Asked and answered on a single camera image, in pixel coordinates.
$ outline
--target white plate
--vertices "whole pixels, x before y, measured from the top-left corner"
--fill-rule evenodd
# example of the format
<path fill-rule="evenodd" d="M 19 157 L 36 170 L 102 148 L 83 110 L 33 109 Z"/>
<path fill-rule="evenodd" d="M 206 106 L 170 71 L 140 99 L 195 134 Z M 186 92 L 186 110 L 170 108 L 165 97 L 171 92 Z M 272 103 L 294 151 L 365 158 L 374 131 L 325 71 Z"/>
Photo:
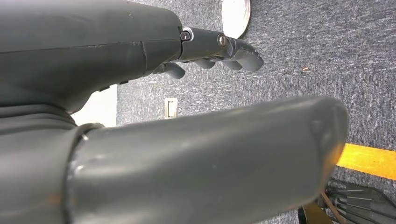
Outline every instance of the white plate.
<path fill-rule="evenodd" d="M 250 20 L 250 0 L 222 0 L 221 20 L 223 33 L 238 39 L 245 32 Z"/>

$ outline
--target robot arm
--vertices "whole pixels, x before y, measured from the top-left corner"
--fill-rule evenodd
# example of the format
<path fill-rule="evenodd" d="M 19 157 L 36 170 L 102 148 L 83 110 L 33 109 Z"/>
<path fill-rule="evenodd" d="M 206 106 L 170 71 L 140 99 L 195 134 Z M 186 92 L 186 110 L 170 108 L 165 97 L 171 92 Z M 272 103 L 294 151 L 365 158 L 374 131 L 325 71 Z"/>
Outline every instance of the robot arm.
<path fill-rule="evenodd" d="M 185 28 L 171 11 L 125 0 L 0 0 L 0 106 L 46 104 L 69 113 L 113 84 L 225 61 L 263 64 L 242 40 Z"/>

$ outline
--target metal screw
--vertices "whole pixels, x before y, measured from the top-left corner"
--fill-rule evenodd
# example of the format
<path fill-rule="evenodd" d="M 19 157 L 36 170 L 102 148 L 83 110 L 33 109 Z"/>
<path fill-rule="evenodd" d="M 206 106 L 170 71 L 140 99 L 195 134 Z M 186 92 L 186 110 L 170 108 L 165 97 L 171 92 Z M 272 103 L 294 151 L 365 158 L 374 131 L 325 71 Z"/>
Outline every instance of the metal screw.
<path fill-rule="evenodd" d="M 226 46 L 227 39 L 225 36 L 219 35 L 219 37 L 217 38 L 217 42 L 218 42 L 219 46 L 223 48 Z"/>
<path fill-rule="evenodd" d="M 189 32 L 183 31 L 183 32 L 180 34 L 180 39 L 182 39 L 182 41 L 188 41 L 188 40 L 191 39 L 191 35 L 190 35 Z"/>

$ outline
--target yellow tape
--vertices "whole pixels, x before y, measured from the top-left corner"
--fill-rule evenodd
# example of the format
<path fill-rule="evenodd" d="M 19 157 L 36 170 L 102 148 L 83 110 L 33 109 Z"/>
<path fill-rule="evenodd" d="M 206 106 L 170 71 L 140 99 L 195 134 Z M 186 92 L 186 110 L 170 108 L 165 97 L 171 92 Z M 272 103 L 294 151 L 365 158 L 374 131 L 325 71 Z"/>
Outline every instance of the yellow tape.
<path fill-rule="evenodd" d="M 396 180 L 396 152 L 346 144 L 338 166 Z"/>

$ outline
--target gray carpet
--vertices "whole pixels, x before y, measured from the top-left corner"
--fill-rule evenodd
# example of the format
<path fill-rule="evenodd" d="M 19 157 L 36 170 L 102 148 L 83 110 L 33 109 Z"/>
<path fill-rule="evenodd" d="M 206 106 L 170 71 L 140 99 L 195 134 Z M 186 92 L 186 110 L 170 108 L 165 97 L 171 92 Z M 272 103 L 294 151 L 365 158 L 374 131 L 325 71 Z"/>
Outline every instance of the gray carpet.
<path fill-rule="evenodd" d="M 222 30 L 220 0 L 138 2 L 174 11 L 185 26 Z M 395 0 L 252 0 L 244 39 L 263 57 L 260 71 L 183 64 L 181 80 L 151 75 L 121 85 L 117 124 L 162 119 L 166 97 L 178 98 L 180 115 L 193 115 L 319 94 L 346 103 L 348 142 L 396 151 L 395 12 Z M 344 168 L 333 176 L 376 187 L 396 201 L 395 181 Z M 291 211 L 263 223 L 297 224 L 296 217 Z"/>

